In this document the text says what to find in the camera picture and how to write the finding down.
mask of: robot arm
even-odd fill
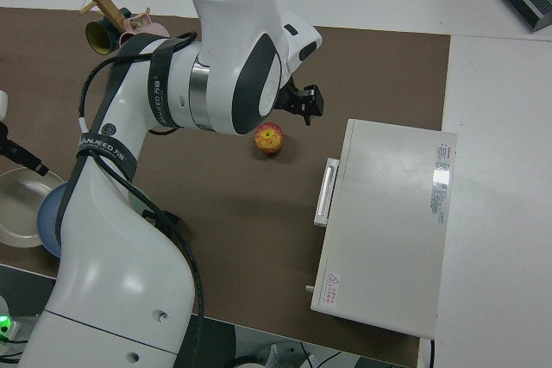
[[[321,45],[312,26],[281,16],[274,0],[193,2],[202,41],[131,38],[90,131],[83,122],[58,211],[58,280],[21,367],[170,367],[184,338],[195,296],[188,264],[130,208],[126,188],[90,151],[131,182],[150,128],[246,134],[274,108],[305,120],[322,114],[317,88],[292,83],[292,72]],[[136,55],[147,59],[128,58]]]
[[[14,163],[24,165],[41,176],[45,176],[49,170],[38,157],[14,141],[8,140],[8,126],[2,122],[7,110],[8,94],[0,90],[0,155],[12,160]]]

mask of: pink cup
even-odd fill
[[[141,25],[137,28],[132,28],[131,22],[139,22],[141,20]],[[141,13],[129,19],[125,19],[122,23],[124,26],[124,33],[119,38],[119,46],[135,34],[158,34],[159,36],[164,36],[168,38],[170,35],[165,27],[159,23],[152,22],[151,17],[147,13]]]

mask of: white table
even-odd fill
[[[114,1],[196,16],[191,0]],[[458,134],[459,150],[436,366],[549,366],[552,28],[531,34],[502,0],[278,1],[318,25],[453,35],[442,129]],[[84,3],[0,0],[48,9]]]

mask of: blue bowl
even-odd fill
[[[46,196],[38,210],[36,227],[42,245],[56,258],[61,257],[61,244],[55,237],[55,219],[61,205],[61,198],[67,183],[59,185]]]

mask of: warning label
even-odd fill
[[[329,271],[326,273],[326,282],[323,290],[323,304],[328,306],[335,306],[337,301],[337,290],[339,289],[339,283],[341,282],[342,275]]]
[[[441,144],[436,149],[435,170],[433,171],[433,189],[431,191],[430,211],[433,217],[443,223],[447,215],[447,193],[450,185],[450,156],[452,148]]]

